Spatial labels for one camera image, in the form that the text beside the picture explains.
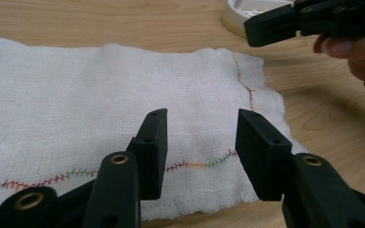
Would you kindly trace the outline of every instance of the black clamp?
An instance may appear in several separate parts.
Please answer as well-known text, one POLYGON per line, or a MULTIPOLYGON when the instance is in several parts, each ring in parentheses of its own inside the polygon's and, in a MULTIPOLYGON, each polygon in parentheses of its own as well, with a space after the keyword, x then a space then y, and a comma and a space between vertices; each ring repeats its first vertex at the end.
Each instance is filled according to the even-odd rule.
POLYGON ((126 151, 107 155, 92 180, 61 197, 49 187, 22 190, 0 205, 0 228, 141 227, 141 200, 161 197, 167 109, 147 114, 126 151))
POLYGON ((296 36, 365 36, 365 0, 296 0, 244 23, 248 45, 263 47, 296 36))

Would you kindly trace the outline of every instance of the multicolored stitching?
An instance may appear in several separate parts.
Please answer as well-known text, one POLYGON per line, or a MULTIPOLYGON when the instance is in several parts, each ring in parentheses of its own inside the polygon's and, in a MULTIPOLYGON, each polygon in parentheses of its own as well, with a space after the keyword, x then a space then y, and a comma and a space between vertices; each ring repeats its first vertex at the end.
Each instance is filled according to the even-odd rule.
POLYGON ((42 186, 51 185, 53 183, 68 180, 71 177, 82 177, 82 176, 95 177, 95 176, 97 176, 97 173, 98 173, 97 170, 87 171, 87 170, 83 170, 83 169, 78 169, 78 170, 72 169, 70 171, 67 171, 65 174, 57 175, 54 178, 50 178, 50 179, 43 180, 38 183, 32 183, 32 184, 23 183, 19 180, 5 180, 5 182, 0 183, 0 189, 5 188, 5 189, 14 189, 15 191, 21 191, 21 190, 24 190, 24 189, 30 188, 30 187, 42 187, 42 186))
MULTIPOLYGON (((230 158, 236 158, 238 156, 237 152, 234 150, 228 150, 229 152, 224 154, 222 157, 209 162, 178 162, 174 163, 164 169, 166 172, 176 171, 177 169, 181 168, 191 168, 191 169, 197 169, 197 170, 203 170, 203 169, 211 169, 218 165, 221 165, 223 163, 226 163, 230 158)), ((41 186, 47 186, 51 185, 53 183, 61 182, 68 180, 72 177, 96 177, 98 173, 98 170, 85 170, 85 169, 72 169, 70 171, 67 171, 65 174, 60 174, 55 176, 54 178, 46 179, 38 183, 24 183, 19 180, 5 180, 3 183, 0 183, 0 190, 1 189, 14 189, 16 192, 24 190, 26 188, 30 187, 41 187, 41 186)))
POLYGON ((182 168, 192 168, 192 169, 210 169, 210 168, 214 168, 218 165, 221 165, 225 162, 227 162, 227 160, 229 160, 230 158, 236 158, 237 152, 233 151, 233 150, 229 150, 229 152, 225 155, 223 155, 221 158, 215 159, 212 162, 209 163, 204 163, 204 162, 178 162, 178 163, 174 163, 168 167, 166 167, 164 169, 164 171, 166 172, 171 172, 171 171, 176 171, 178 169, 182 169, 182 168))
POLYGON ((247 87, 246 85, 244 85, 241 82, 241 69, 240 69, 240 65, 239 65, 239 60, 238 60, 238 56, 236 52, 232 52, 233 55, 233 61, 236 65, 236 69, 237 69, 237 80, 239 81, 239 83, 241 83, 245 88, 247 88, 248 93, 250 94, 250 98, 248 99, 248 101, 250 102, 250 110, 254 111, 254 104, 253 104, 253 91, 256 90, 252 90, 251 88, 247 87))

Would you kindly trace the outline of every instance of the white fabric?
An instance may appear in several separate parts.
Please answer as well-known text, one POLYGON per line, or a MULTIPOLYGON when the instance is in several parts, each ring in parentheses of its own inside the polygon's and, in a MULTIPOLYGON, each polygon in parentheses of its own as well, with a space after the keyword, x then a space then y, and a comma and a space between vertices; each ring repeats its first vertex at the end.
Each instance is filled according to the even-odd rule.
POLYGON ((213 212, 257 199, 234 151, 239 108, 254 109, 304 152, 283 120, 263 61, 225 48, 27 47, 0 38, 0 203, 32 185, 58 195, 96 177, 145 115, 168 109, 162 198, 143 219, 213 212))

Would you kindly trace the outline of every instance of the wooden surface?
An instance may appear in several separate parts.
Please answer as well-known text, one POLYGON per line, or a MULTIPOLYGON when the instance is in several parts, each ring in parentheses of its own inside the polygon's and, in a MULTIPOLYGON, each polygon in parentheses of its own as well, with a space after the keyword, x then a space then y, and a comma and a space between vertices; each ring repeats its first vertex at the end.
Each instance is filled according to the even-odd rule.
MULTIPOLYGON (((229 48, 265 60, 294 137, 365 193, 365 88, 346 61, 312 53, 316 37, 250 48, 220 22, 225 0, 0 0, 0 37, 30 46, 108 43, 190 52, 229 48)), ((144 222, 143 227, 285 227, 279 202, 144 222)))

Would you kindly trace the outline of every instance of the clamp jaw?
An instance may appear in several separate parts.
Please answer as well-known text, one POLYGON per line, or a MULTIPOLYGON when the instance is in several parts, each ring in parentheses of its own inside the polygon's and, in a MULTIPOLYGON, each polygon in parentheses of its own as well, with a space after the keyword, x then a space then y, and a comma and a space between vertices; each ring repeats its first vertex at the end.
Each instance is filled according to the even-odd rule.
POLYGON ((244 23, 248 44, 262 47, 296 36, 365 36, 365 0, 297 0, 244 23))

